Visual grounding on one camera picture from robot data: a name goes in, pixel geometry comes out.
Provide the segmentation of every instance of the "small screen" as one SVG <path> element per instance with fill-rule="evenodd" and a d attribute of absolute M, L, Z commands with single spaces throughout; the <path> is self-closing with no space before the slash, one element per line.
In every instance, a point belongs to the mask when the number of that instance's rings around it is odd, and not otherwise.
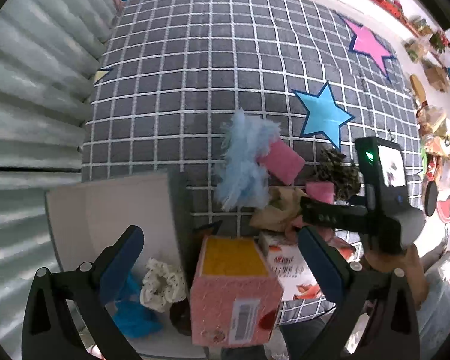
<path fill-rule="evenodd" d="M 379 146 L 378 154 L 382 164 L 383 181 L 387 187 L 403 187 L 405 183 L 405 169 L 402 154 L 397 149 Z"/>

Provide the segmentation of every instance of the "human hand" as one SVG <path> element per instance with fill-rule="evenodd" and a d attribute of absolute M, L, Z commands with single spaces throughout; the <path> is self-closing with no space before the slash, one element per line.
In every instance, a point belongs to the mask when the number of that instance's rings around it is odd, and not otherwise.
<path fill-rule="evenodd" d="M 397 256 L 369 250 L 365 253 L 365 259 L 373 269 L 379 272 L 391 272 L 395 268 L 403 269 L 412 292 L 415 308 L 420 309 L 428 295 L 428 283 L 425 279 L 419 252 L 414 244 L 408 247 L 405 254 Z"/>

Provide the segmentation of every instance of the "corrugated metal wall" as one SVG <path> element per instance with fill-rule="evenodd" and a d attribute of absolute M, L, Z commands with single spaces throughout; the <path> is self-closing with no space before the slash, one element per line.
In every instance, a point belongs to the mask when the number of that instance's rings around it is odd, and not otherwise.
<path fill-rule="evenodd" d="M 47 188 L 80 181 L 91 76 L 116 14 L 112 0 L 8 0 L 0 10 L 0 343 L 20 359 L 36 270 L 59 270 Z"/>

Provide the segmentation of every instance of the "pink sponge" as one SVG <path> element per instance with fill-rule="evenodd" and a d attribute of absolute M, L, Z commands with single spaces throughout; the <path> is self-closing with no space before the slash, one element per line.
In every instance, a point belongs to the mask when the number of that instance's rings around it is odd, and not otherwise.
<path fill-rule="evenodd" d="M 293 183 L 305 164 L 305 160 L 281 139 L 272 143 L 269 154 L 259 158 L 258 162 L 285 185 Z"/>
<path fill-rule="evenodd" d="M 334 204 L 335 186 L 330 181 L 307 181 L 305 192 L 319 202 Z"/>

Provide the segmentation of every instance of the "white scrunchie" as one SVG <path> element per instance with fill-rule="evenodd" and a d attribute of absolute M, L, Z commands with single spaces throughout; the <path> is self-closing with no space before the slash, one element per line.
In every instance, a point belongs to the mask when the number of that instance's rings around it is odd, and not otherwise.
<path fill-rule="evenodd" d="M 148 272 L 143 278 L 140 303 L 157 312 L 164 312 L 168 303 L 176 303 L 187 297 L 185 277 L 181 269 L 150 258 Z"/>

